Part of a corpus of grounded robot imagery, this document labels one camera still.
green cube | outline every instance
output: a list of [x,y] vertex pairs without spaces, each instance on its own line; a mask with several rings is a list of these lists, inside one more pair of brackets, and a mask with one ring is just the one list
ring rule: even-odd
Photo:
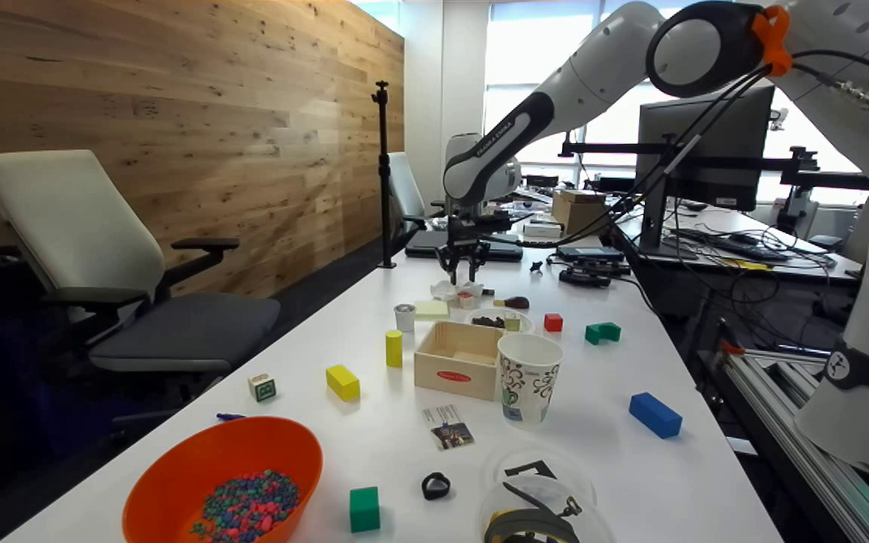
[[350,490],[350,530],[376,530],[381,526],[381,497],[376,485]]

white table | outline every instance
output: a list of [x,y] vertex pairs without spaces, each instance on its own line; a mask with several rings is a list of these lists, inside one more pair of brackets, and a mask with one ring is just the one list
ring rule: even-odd
[[[492,461],[519,448],[555,452],[576,464],[579,481],[596,497],[618,543],[780,539],[636,286],[573,289],[557,282],[555,271],[531,276],[527,265],[537,256],[524,249],[523,265],[490,262],[478,271],[497,299],[531,299],[534,327],[547,311],[567,315],[557,338],[563,368],[549,418],[537,433],[510,429],[492,400],[415,390],[409,360],[402,371],[387,368],[382,332],[392,327],[392,304],[429,299],[432,282],[442,280],[434,262],[398,256],[398,268],[370,271],[5,539],[119,539],[119,508],[131,481],[169,445],[218,424],[218,410],[288,416],[320,437],[326,464],[295,539],[478,539],[487,473]],[[584,323],[599,318],[621,325],[618,344],[582,340]],[[324,384],[326,365],[336,361],[362,381],[357,408],[336,400]],[[281,398],[270,405],[252,405],[244,385],[259,371],[281,385]],[[684,416],[681,437],[660,441],[627,412],[627,398],[646,390]],[[441,405],[458,408],[477,437],[472,445],[445,452],[434,445],[422,408]],[[452,480],[448,500],[422,500],[419,480],[429,471]],[[376,532],[346,530],[346,490],[357,485],[381,485],[382,526]]]

yellow block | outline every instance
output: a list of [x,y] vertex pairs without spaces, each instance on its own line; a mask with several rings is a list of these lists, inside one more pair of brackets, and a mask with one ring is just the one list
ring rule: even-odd
[[362,398],[362,384],[344,365],[326,368],[326,385],[331,385],[331,392],[339,398],[344,398],[344,400],[359,400]]
[[415,318],[442,318],[445,315],[445,302],[415,302],[414,304]]
[[398,327],[387,332],[387,338],[382,338],[387,365],[390,365],[390,368],[402,368],[402,365],[404,365],[404,355],[402,355],[404,340],[402,340],[402,338],[404,338],[404,335],[402,335]]

white wall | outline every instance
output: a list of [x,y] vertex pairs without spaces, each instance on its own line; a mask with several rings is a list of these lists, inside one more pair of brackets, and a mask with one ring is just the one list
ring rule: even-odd
[[404,35],[404,150],[426,199],[442,199],[445,139],[482,125],[490,0],[352,4]]

green block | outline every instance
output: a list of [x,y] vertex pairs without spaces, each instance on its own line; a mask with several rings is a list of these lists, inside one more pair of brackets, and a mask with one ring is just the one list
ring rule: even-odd
[[381,497],[376,485],[350,490],[350,530],[376,530],[381,526]]
[[592,323],[584,325],[584,340],[599,344],[599,340],[618,340],[621,327],[616,323]]

